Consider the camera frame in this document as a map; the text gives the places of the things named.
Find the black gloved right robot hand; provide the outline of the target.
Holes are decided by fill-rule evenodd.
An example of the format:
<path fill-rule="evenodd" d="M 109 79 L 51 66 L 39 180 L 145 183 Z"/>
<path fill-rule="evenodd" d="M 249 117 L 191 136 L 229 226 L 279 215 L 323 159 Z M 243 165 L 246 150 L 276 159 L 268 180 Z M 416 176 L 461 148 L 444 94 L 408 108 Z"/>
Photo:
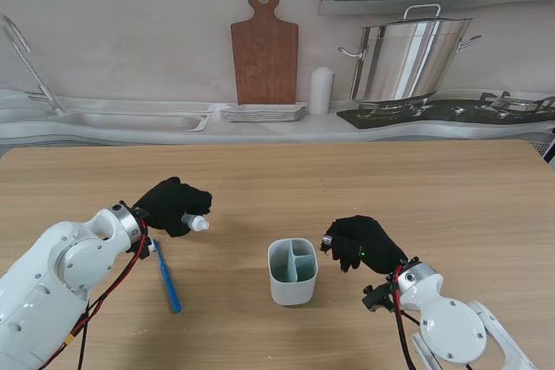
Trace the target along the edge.
<path fill-rule="evenodd" d="M 362 263 L 377 274 L 393 273 L 408 258 L 382 226 L 372 217 L 354 216 L 336 219 L 324 233 L 331 238 L 322 242 L 320 251 L 331 250 L 332 259 L 346 273 Z"/>

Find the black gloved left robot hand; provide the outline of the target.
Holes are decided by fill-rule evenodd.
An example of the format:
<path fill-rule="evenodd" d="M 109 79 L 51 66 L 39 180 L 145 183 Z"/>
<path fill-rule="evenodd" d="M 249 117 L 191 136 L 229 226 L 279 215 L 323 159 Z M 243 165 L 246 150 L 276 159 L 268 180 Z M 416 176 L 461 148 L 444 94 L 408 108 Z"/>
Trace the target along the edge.
<path fill-rule="evenodd" d="M 148 227 L 164 230 L 170 237 L 182 237 L 191 230 L 181 218 L 184 214 L 204 216 L 212 207 L 212 194 L 182 183 L 179 177 L 159 182 L 133 207 L 147 213 Z"/>

